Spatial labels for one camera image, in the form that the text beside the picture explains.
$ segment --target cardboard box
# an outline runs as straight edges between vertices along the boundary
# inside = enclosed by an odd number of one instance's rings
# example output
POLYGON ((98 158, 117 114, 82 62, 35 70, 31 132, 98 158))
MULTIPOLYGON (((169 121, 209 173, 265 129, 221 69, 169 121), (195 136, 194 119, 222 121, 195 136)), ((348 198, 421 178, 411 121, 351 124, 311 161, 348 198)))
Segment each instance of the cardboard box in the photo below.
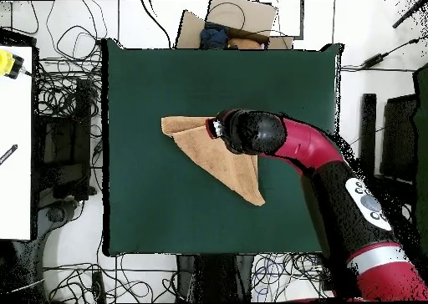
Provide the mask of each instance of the cardboard box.
POLYGON ((267 49, 291 49, 293 38, 270 37, 270 29, 277 16, 271 5, 247 0, 211 0, 206 19, 184 11, 177 35, 177 48, 199 48, 201 31, 205 22, 221 24, 229 28, 229 38, 249 38, 264 43, 267 49))

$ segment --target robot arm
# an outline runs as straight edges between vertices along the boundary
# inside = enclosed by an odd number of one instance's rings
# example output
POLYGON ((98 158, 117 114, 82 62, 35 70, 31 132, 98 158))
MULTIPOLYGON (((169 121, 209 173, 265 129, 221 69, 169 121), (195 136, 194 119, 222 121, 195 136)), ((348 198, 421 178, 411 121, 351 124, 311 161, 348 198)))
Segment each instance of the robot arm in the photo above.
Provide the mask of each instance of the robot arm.
POLYGON ((284 160, 308 180, 303 191, 318 205, 337 296, 428 300, 428 288, 395 239, 380 203, 321 132, 276 114, 242 109, 222 111, 207 120, 206 129, 231 152, 284 160))

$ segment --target white stripe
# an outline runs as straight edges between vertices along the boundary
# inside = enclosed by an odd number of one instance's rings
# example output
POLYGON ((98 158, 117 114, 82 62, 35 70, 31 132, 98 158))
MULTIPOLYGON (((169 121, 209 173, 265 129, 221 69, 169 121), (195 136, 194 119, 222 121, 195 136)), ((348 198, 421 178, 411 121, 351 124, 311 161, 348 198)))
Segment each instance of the white stripe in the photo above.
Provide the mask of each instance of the white stripe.
POLYGON ((380 246, 359 254, 348 263, 347 267, 361 275, 372 267, 390 262, 409 262, 409 259, 400 246, 380 246))

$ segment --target tan towel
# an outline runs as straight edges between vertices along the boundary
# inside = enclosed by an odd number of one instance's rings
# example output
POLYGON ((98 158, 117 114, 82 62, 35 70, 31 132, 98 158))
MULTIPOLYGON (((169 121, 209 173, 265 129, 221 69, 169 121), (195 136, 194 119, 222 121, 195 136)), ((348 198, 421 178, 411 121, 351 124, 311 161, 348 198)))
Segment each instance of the tan towel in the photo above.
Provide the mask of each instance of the tan towel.
POLYGON ((254 205, 263 205, 258 190, 257 156, 235 155, 221 139, 211 139, 205 128, 211 117, 172 116, 162 118, 162 132, 174 139, 186 155, 254 205))

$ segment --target table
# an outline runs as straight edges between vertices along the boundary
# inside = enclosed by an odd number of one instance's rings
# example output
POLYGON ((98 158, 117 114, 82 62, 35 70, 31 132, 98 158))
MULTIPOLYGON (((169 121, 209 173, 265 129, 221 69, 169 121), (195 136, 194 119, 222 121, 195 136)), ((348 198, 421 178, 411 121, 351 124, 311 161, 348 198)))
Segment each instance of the table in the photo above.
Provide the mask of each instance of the table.
POLYGON ((292 167, 259 157, 266 204, 250 205, 163 135, 161 117, 264 109, 333 132, 338 45, 255 53, 102 46, 105 254, 320 250, 292 167))
MULTIPOLYGON (((4 46, 0 49, 24 58, 33 70, 33 48, 4 46)), ((18 148, 0 165, 0 239, 29 240, 32 218, 32 78, 0 78, 0 156, 16 144, 18 148)))

